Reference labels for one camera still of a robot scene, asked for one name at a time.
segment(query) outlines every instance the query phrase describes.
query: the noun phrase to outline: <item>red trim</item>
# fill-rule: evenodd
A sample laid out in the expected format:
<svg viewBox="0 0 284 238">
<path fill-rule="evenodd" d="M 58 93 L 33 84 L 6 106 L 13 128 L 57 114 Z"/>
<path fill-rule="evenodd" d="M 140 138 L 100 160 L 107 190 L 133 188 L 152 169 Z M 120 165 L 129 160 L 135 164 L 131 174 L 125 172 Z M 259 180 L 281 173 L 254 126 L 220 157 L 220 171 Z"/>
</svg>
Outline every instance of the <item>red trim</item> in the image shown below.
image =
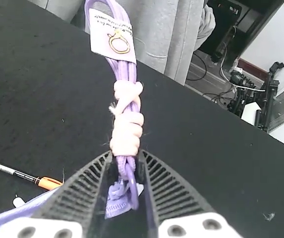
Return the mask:
<svg viewBox="0 0 284 238">
<path fill-rule="evenodd" d="M 263 69 L 260 69 L 258 67 L 256 67 L 255 65 L 240 59 L 239 63 L 238 63 L 238 67 L 242 68 L 244 71 L 246 71 L 247 73 L 252 74 L 253 76 L 265 81 L 267 79 L 267 75 L 268 73 L 266 71 L 264 71 Z"/>
</svg>

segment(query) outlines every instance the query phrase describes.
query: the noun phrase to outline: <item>purple strap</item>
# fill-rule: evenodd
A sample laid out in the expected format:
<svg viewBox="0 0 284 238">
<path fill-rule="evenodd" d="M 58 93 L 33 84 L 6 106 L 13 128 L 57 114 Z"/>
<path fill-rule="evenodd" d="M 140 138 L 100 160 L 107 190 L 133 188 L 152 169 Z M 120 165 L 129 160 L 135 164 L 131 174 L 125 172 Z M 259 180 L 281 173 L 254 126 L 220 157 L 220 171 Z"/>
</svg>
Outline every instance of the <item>purple strap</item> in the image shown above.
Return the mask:
<svg viewBox="0 0 284 238">
<path fill-rule="evenodd" d="M 130 23 L 130 19 L 126 11 L 115 0 L 86 0 L 84 5 L 84 12 L 86 17 L 86 23 L 89 24 L 89 9 L 93 7 L 95 2 L 102 2 L 108 5 L 111 9 L 113 17 L 118 20 Z M 127 80 L 135 83 L 137 80 L 137 66 L 132 62 L 115 60 L 106 58 L 108 63 L 113 69 L 116 76 L 116 80 Z M 130 103 L 125 111 L 140 112 L 136 103 Z M 130 192 L 131 192 L 131 205 L 133 209 L 139 207 L 138 191 L 134 171 L 136 169 L 135 159 L 132 156 L 117 156 L 118 171 L 120 177 L 125 180 L 129 180 Z"/>
</svg>

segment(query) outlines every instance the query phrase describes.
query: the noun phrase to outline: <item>black table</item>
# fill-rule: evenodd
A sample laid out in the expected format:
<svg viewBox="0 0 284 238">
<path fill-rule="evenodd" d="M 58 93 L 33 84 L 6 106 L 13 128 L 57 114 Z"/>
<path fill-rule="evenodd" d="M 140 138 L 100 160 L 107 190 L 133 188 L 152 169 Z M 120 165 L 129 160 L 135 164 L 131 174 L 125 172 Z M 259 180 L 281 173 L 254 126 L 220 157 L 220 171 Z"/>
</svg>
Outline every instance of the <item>black table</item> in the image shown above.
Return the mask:
<svg viewBox="0 0 284 238">
<path fill-rule="evenodd" d="M 141 147 L 189 181 L 244 238 L 284 237 L 284 145 L 138 63 Z M 89 37 L 26 0 L 0 1 L 0 161 L 70 177 L 108 150 L 113 72 Z M 0 212 L 44 192 L 0 172 Z M 271 222 L 263 214 L 275 213 Z"/>
</svg>

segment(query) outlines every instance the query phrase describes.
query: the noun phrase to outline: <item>gray cloth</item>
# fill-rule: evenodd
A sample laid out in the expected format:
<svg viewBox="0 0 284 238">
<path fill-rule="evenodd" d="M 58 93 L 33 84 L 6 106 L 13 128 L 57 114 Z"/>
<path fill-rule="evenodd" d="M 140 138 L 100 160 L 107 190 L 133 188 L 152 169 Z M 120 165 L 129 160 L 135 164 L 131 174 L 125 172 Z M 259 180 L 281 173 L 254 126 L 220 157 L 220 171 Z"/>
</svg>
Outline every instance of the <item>gray cloth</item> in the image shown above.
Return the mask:
<svg viewBox="0 0 284 238">
<path fill-rule="evenodd" d="M 44 8 L 47 0 L 30 0 Z M 49 0 L 47 10 L 71 21 L 82 0 Z M 184 85 L 204 0 L 117 0 L 128 13 L 137 59 Z M 105 6 L 95 5 L 105 13 Z"/>
<path fill-rule="evenodd" d="M 212 34 L 215 27 L 216 22 L 213 9 L 206 5 L 202 12 L 201 24 L 198 29 L 194 51 L 196 51 L 205 42 L 205 40 Z"/>
</svg>

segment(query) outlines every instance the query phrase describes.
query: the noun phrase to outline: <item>pen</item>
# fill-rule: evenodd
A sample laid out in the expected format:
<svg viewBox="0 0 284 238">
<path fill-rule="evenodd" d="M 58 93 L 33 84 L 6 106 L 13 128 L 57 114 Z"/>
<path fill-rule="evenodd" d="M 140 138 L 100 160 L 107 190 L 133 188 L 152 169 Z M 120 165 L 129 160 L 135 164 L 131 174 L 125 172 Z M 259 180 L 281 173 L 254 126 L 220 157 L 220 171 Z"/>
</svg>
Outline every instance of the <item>pen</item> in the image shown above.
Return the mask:
<svg viewBox="0 0 284 238">
<path fill-rule="evenodd" d="M 22 171 L 12 169 L 12 168 L 10 168 L 6 165 L 3 165 L 1 163 L 0 163 L 0 170 L 7 173 L 7 174 L 14 175 L 14 176 L 20 177 L 22 179 L 25 179 L 27 181 L 30 181 L 30 182 L 38 185 L 39 187 L 45 188 L 47 190 L 52 190 L 56 187 L 63 185 L 62 182 L 59 182 L 59 181 L 57 181 L 53 178 L 48 178 L 48 177 L 39 178 L 39 177 L 36 177 L 36 176 L 33 176 L 33 175 L 29 175 L 29 174 L 22 172 Z"/>
</svg>

